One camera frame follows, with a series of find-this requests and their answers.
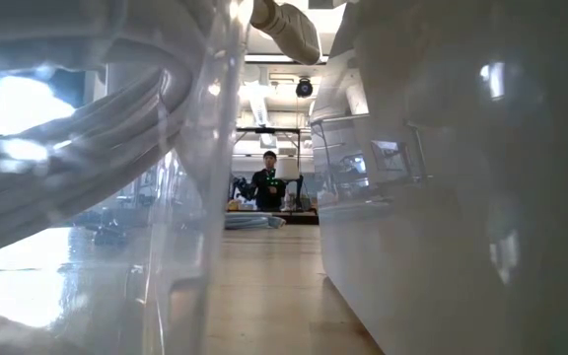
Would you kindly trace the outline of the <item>small white background lampshade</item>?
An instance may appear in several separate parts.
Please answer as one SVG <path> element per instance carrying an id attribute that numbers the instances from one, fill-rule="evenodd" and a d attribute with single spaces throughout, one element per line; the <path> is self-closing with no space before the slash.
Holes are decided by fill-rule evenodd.
<path id="1" fill-rule="evenodd" d="M 290 181 L 297 180 L 300 176 L 298 161 L 292 157 L 282 157 L 275 165 L 275 177 Z"/>

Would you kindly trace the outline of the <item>person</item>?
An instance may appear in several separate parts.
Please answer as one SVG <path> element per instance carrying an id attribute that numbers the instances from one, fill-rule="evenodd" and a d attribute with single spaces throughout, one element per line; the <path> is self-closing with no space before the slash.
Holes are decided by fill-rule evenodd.
<path id="1" fill-rule="evenodd" d="M 280 211 L 286 194 L 286 184 L 275 177 L 277 156 L 272 151 L 263 154 L 264 168 L 253 174 L 251 184 L 254 187 L 255 205 L 265 212 Z"/>

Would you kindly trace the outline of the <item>ceiling light strip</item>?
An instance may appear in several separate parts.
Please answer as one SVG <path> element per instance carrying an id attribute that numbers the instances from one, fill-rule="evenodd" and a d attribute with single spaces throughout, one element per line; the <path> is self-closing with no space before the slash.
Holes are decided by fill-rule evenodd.
<path id="1" fill-rule="evenodd" d="M 245 56 L 245 63 L 301 65 L 301 62 L 281 54 L 247 54 Z"/>

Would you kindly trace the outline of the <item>ceiling light panel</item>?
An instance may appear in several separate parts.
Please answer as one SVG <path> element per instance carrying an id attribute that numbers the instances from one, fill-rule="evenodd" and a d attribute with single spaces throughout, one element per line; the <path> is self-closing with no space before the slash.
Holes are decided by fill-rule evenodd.
<path id="1" fill-rule="evenodd" d="M 320 34 L 335 34 L 341 23 L 347 0 L 309 0 L 306 15 L 314 23 Z"/>

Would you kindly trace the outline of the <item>white plastic bin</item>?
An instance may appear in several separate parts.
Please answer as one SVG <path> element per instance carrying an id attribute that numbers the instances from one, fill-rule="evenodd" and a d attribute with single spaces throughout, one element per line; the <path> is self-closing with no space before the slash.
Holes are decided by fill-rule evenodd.
<path id="1" fill-rule="evenodd" d="M 349 2 L 313 123 L 323 266 L 387 355 L 568 355 L 568 0 Z"/>

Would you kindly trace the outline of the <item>clear plastic container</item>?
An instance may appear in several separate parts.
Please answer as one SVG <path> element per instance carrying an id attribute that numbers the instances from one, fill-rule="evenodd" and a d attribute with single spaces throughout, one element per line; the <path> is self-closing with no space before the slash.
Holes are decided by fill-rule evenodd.
<path id="1" fill-rule="evenodd" d="M 256 1 L 0 0 L 0 355 L 199 355 Z"/>

